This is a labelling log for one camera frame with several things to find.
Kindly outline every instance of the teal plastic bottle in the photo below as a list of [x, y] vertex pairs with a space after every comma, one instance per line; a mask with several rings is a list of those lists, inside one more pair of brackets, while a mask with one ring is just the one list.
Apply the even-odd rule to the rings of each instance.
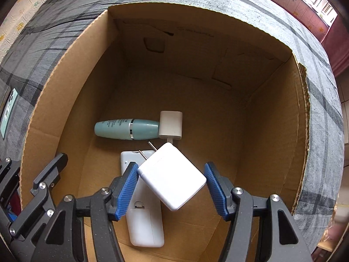
[[148, 140], [159, 137], [159, 122], [142, 119], [116, 119], [97, 122], [95, 134], [120, 140]]

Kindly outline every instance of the metal plug pin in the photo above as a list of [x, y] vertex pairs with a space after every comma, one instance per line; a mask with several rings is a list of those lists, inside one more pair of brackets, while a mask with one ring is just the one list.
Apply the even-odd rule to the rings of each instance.
[[141, 154], [141, 156], [142, 156], [145, 160], [148, 159], [148, 158], [145, 156], [145, 154], [144, 154], [141, 150], [138, 150], [138, 152]]
[[149, 141], [148, 144], [151, 146], [151, 148], [154, 150], [154, 151], [157, 151], [157, 148], [154, 147], [154, 145]]

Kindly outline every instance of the metal screw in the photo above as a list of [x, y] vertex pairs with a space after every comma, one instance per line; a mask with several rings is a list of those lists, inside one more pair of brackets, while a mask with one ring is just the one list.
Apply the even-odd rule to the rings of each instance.
[[107, 195], [109, 193], [109, 188], [108, 187], [103, 187], [100, 191], [101, 194]]
[[72, 199], [73, 199], [72, 195], [67, 195], [67, 196], [64, 197], [64, 201], [65, 202], [70, 202]]
[[40, 189], [45, 189], [46, 188], [46, 183], [45, 182], [40, 182], [39, 188]]
[[10, 235], [14, 236], [16, 234], [15, 230], [13, 227], [10, 227]]
[[273, 194], [270, 196], [270, 199], [272, 199], [274, 202], [280, 201], [280, 196], [277, 194]]
[[244, 193], [244, 190], [241, 187], [235, 187], [233, 191], [237, 195], [241, 195], [242, 193]]
[[51, 218], [54, 212], [55, 212], [54, 210], [49, 209], [49, 210], [47, 211], [48, 217]]

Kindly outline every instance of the tiled wall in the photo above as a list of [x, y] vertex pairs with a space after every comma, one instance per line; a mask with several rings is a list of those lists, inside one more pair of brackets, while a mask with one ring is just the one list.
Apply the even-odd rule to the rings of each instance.
[[[0, 62], [23, 27], [46, 0], [18, 0], [0, 26]], [[318, 40], [326, 35], [328, 26], [303, 0], [273, 0], [298, 18]]]
[[27, 22], [46, 0], [18, 0], [0, 26], [0, 62]]
[[328, 25], [303, 0], [272, 0], [302, 22], [319, 40], [325, 37]]

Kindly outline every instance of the gray fabric cover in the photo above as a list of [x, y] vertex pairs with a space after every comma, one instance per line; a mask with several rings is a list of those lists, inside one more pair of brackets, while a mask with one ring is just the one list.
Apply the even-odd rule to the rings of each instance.
[[0, 156], [20, 160], [29, 119], [40, 92], [65, 50], [111, 5], [171, 2], [221, 12], [276, 37], [307, 68], [310, 143], [294, 218], [310, 251], [332, 215], [343, 170], [343, 118], [328, 57], [317, 39], [271, 0], [47, 0], [20, 33], [0, 67], [0, 97], [15, 87], [18, 97]]

